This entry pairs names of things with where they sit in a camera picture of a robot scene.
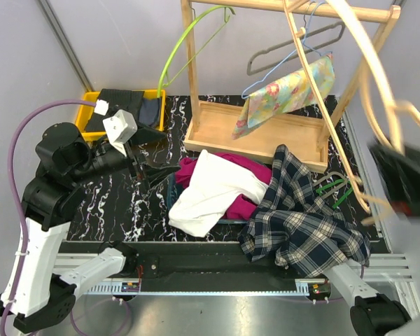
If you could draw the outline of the navy plaid garment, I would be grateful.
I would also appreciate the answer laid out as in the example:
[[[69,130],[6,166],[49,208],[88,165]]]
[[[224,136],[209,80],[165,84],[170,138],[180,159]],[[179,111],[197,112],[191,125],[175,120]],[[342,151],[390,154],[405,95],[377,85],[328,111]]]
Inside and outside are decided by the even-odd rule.
[[[265,196],[238,241],[251,262],[274,256],[275,265],[307,278],[348,260],[368,266],[371,254],[368,237],[317,195],[312,173],[283,144],[275,150]]]

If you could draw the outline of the magenta pleated skirt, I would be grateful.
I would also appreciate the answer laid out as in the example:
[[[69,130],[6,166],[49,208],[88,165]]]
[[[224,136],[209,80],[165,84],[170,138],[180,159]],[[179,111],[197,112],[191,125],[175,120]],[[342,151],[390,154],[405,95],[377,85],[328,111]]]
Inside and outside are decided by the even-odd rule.
[[[272,170],[262,163],[255,162],[247,157],[231,153],[216,153],[216,156],[223,158],[227,161],[233,162],[250,172],[252,172],[257,179],[265,184],[270,183],[272,177]],[[176,184],[186,189],[190,185],[191,176],[196,165],[196,158],[185,157],[180,162],[180,169],[175,173]],[[245,220],[247,221],[251,214],[254,212],[256,205],[247,196],[240,194],[230,205],[225,212],[223,219],[228,220]]]

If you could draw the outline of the green velvet hanger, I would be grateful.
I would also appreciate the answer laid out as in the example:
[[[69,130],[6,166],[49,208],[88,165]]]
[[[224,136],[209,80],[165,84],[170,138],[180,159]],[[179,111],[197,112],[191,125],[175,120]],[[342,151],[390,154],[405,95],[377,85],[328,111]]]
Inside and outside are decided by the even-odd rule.
[[[325,185],[316,189],[316,193],[321,198],[332,198],[332,209],[338,209],[340,204],[347,200],[350,194],[353,193],[353,188],[348,180],[337,178]]]

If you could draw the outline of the white garment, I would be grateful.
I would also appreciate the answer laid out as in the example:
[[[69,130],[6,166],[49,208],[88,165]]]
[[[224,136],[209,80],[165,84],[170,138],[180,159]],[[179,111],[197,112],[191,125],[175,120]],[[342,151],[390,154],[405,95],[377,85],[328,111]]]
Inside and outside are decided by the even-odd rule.
[[[169,224],[194,237],[205,237],[240,195],[258,205],[268,187],[255,174],[202,150],[190,179],[169,210]]]

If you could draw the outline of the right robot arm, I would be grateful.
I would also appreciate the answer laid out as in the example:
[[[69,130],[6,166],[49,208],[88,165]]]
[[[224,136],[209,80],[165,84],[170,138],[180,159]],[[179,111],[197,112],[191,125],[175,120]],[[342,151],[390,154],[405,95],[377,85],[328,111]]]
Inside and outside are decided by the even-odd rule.
[[[385,187],[390,210],[420,217],[420,148],[405,147],[403,154],[380,143],[369,145]],[[420,315],[412,319],[398,301],[390,300],[362,280],[346,263],[329,268],[328,259],[314,253],[304,259],[311,277],[325,275],[349,306],[357,335],[420,335]]]

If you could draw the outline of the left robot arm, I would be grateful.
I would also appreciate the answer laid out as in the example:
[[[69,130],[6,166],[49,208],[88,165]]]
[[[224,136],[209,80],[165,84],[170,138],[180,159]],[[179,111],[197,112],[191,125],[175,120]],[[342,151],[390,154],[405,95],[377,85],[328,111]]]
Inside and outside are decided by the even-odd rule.
[[[148,164],[138,145],[163,140],[164,133],[139,125],[121,150],[104,141],[85,142],[73,123],[49,127],[36,145],[40,160],[35,177],[17,198],[23,215],[19,247],[12,275],[0,294],[0,317],[14,316],[14,327],[33,335],[62,322],[77,299],[102,280],[139,271],[137,250],[120,241],[110,242],[81,266],[62,274],[53,271],[60,245],[86,196],[84,184],[97,177],[126,170],[149,191],[175,166]]]

